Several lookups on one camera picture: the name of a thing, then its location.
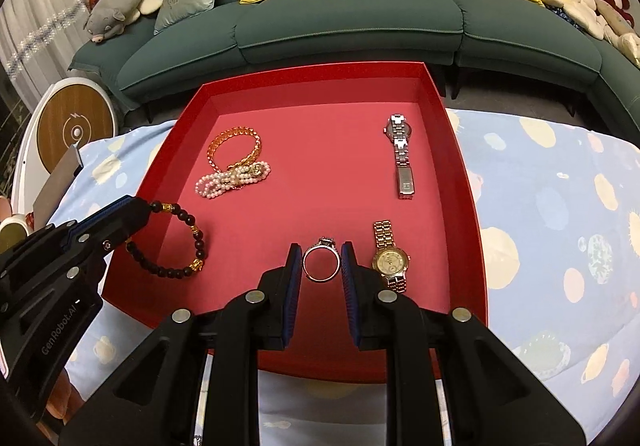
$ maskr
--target red box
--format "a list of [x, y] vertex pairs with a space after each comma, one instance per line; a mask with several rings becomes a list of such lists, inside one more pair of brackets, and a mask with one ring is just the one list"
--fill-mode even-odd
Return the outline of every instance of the red box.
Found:
[[[412, 126], [415, 195], [399, 200], [393, 147], [382, 129], [391, 114]], [[212, 173], [209, 142], [233, 126], [262, 138], [262, 182], [213, 200], [194, 192]], [[251, 137], [216, 152], [221, 168], [246, 155]], [[178, 202], [203, 229], [208, 258], [189, 279], [157, 278], [116, 250], [104, 299], [155, 327], [177, 308], [222, 308], [284, 264], [292, 242], [303, 250], [320, 236], [338, 248], [353, 242], [369, 265], [372, 224], [392, 222], [396, 244], [412, 258], [407, 295], [424, 308], [465, 306], [487, 321], [486, 286], [476, 210], [462, 155], [436, 87], [422, 63], [360, 62], [289, 68], [204, 85], [169, 133], [138, 195]], [[135, 241], [150, 260], [184, 267], [191, 233], [176, 217], [152, 216]], [[261, 352], [261, 369], [343, 382], [385, 382], [382, 351], [359, 352], [348, 331], [340, 275], [325, 284], [303, 278], [289, 348]]]

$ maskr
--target metal bolt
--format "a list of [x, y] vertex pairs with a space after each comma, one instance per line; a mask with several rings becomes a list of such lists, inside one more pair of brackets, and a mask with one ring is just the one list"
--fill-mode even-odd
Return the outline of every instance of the metal bolt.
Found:
[[389, 289], [385, 289], [378, 293], [378, 299], [384, 303], [393, 303], [398, 299], [398, 295], [393, 291], [389, 291]]
[[462, 323], [464, 323], [465, 321], [471, 320], [471, 312], [469, 312], [469, 309], [465, 309], [464, 307], [458, 307], [456, 309], [453, 309], [453, 311], [451, 312], [451, 315], [455, 320]]
[[191, 318], [191, 313], [187, 309], [178, 309], [171, 315], [171, 319], [176, 323], [184, 323]]
[[260, 303], [264, 300], [264, 293], [262, 291], [249, 291], [246, 295], [244, 295], [244, 299], [249, 303]]

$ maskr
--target white sheer curtain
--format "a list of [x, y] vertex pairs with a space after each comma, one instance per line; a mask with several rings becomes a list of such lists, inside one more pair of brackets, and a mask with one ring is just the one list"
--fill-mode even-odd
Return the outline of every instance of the white sheer curtain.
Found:
[[0, 7], [0, 60], [33, 112], [49, 86], [69, 76], [75, 52], [88, 41], [83, 0], [5, 0]]

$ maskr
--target black beaded bracelet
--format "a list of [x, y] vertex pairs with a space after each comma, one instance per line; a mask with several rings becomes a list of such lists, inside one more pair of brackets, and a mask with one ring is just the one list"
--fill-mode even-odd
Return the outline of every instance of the black beaded bracelet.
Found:
[[194, 261], [187, 267], [183, 269], [173, 269], [171, 267], [162, 267], [158, 266], [158, 264], [154, 264], [152, 261], [149, 261], [145, 258], [145, 255], [142, 254], [142, 251], [138, 249], [138, 246], [135, 242], [133, 242], [130, 238], [127, 239], [127, 251], [129, 251], [130, 255], [133, 259], [140, 264], [142, 269], [148, 270], [151, 274], [156, 274], [160, 278], [183, 278], [185, 276], [191, 276], [194, 272], [198, 272], [202, 270], [204, 266], [204, 259], [207, 257], [206, 252], [204, 251], [204, 235], [202, 231], [198, 229], [196, 226], [196, 217], [188, 214], [185, 210], [180, 207], [180, 204], [164, 204], [159, 201], [153, 201], [149, 204], [151, 207], [151, 211], [153, 213], [171, 213], [178, 217], [178, 220], [181, 220], [191, 229], [191, 233], [193, 234], [193, 238], [195, 239], [195, 247], [196, 247], [196, 258]]

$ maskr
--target silver ring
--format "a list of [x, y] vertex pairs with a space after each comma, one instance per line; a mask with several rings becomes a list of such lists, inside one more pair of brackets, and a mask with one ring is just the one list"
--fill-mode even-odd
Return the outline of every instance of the silver ring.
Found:
[[[311, 252], [315, 251], [316, 249], [328, 249], [334, 254], [335, 261], [336, 261], [335, 271], [332, 273], [332, 275], [327, 278], [322, 278], [320, 280], [311, 276], [306, 270], [306, 258], [309, 256]], [[318, 240], [317, 244], [308, 248], [305, 251], [305, 254], [302, 256], [302, 269], [305, 271], [305, 276], [312, 282], [324, 283], [324, 282], [328, 282], [329, 280], [332, 280], [334, 276], [338, 274], [338, 271], [340, 271], [340, 255], [338, 254], [337, 249], [335, 249], [335, 241], [332, 238], [327, 238], [326, 236], [323, 236], [322, 238], [320, 238], [320, 240]]]

